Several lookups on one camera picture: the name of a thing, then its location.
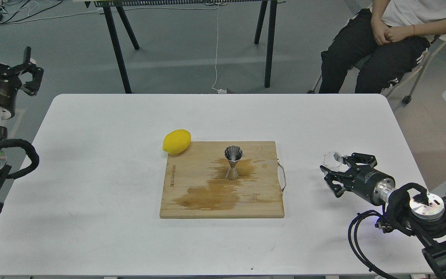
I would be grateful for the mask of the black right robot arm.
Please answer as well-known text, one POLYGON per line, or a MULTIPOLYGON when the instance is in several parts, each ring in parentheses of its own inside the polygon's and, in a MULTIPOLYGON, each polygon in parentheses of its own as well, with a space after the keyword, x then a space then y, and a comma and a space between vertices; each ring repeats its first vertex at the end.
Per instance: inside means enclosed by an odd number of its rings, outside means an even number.
POLYGON ((397 188, 392 176, 375 169, 377 160, 371 154, 332 154, 336 165, 324 163, 320 169, 333 194, 339 198, 344 192, 352 192, 382 207, 382 212, 368 210, 357 214, 349 224, 349 245, 361 263, 386 279, 393 278, 364 255, 358 242, 361 222, 377 217, 375 227, 383 233, 399 230, 407 236, 416 236, 424 246, 422 254, 436 277, 446 279, 446 194, 440 197, 417 183, 397 188))

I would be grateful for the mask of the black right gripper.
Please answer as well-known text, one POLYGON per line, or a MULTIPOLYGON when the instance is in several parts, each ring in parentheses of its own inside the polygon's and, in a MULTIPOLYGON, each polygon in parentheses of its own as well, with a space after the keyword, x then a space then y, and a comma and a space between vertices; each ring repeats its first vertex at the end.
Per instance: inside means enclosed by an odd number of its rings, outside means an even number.
POLYGON ((347 172, 333 171, 325 165, 320 169, 324 180, 336 198, 345 192, 353 192, 372 205, 388 202, 390 194, 395 191, 395 180, 386 173, 376 170, 375 155, 352 153, 342 157, 342 163, 348 166, 347 172), (353 179, 352 173, 359 172, 353 179))

